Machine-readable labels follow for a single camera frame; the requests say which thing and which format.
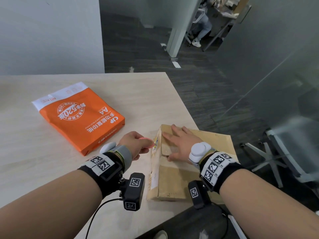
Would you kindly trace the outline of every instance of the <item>wooden table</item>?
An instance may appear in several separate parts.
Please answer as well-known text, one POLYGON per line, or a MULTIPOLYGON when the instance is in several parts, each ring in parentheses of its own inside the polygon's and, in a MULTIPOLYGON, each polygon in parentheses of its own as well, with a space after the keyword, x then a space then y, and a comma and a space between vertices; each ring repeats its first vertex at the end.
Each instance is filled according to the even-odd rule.
MULTIPOLYGON (((0 207, 74 169, 83 157, 38 113, 31 101, 83 81, 126 118, 126 125, 108 142, 135 130, 153 138, 161 124, 197 129, 165 73, 0 76, 0 207)), ((124 174, 150 173, 150 154, 141 155, 124 174)), ((146 201, 126 211, 121 201, 104 205, 88 238, 135 238, 191 206, 181 202, 146 201)), ((118 198, 119 192, 106 197, 118 198)), ((83 239, 88 223, 76 238, 83 239)))

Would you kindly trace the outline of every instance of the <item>human arm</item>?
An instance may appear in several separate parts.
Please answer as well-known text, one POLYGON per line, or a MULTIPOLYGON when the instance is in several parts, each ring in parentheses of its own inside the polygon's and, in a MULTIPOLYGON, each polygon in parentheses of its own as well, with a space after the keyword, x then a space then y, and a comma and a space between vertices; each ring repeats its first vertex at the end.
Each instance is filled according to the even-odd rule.
MULTIPOLYGON (((137 132, 123 136, 133 160, 147 153, 149 140, 137 132)), ((102 201, 97 183, 81 170, 59 177, 0 208, 1 238, 74 238, 102 201)))
MULTIPOLYGON (((177 136, 163 136, 178 147, 169 160, 188 161, 191 147, 202 140, 187 128, 172 125, 177 136)), ((319 238, 319 217, 252 172, 240 169, 221 185, 219 193, 238 224, 251 238, 319 238)))

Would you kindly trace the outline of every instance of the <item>cardboard box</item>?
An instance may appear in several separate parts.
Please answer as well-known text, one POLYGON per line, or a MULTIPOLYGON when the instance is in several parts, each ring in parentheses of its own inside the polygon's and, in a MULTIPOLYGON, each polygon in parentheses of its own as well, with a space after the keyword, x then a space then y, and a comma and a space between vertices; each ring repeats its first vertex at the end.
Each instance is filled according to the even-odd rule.
POLYGON ((83 156, 125 124, 125 118, 79 82, 32 102, 39 113, 83 156))
MULTIPOLYGON (((210 144, 218 151, 228 153, 235 160, 237 159, 232 139, 229 135, 213 132, 204 132, 190 129, 194 135, 210 144)), ((193 165, 185 162, 169 162, 167 157, 177 152, 177 147, 162 136, 162 132, 173 134, 170 125, 162 124, 154 139, 155 146, 151 153, 152 172, 149 175, 149 191, 147 199, 181 201, 189 200, 191 197, 188 191, 188 183, 192 180, 200 180, 199 170, 193 165)), ((209 192, 211 201, 223 204, 219 194, 209 192)))

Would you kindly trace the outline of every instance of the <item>right hand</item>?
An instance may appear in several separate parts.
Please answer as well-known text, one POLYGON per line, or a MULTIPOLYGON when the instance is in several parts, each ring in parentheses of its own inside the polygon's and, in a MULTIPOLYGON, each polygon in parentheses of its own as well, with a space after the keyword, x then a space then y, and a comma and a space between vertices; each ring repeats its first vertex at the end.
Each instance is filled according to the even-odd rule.
POLYGON ((167 132, 162 132, 163 137, 165 137, 167 140, 171 141, 173 144, 175 144, 178 147, 178 152, 171 154, 167 158, 167 160, 168 161, 179 160, 179 161, 191 163, 189 161, 189 154, 191 152, 192 146, 195 143, 202 142, 203 140, 201 140, 198 136, 195 136, 186 127, 178 128, 177 126, 173 124, 172 130, 177 134, 177 136, 174 136, 167 132))

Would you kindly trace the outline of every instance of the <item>left hand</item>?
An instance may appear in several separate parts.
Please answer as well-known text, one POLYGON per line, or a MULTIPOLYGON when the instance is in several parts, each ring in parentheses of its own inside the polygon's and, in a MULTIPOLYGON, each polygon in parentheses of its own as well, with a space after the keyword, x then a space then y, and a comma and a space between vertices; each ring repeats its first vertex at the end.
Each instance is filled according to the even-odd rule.
POLYGON ((133 161, 138 160, 140 154, 148 153, 149 149, 145 147, 150 147, 154 144, 148 139, 139 139, 142 137, 143 136, 137 132, 129 132, 125 134, 118 143, 118 145, 124 145, 131 151, 133 161))

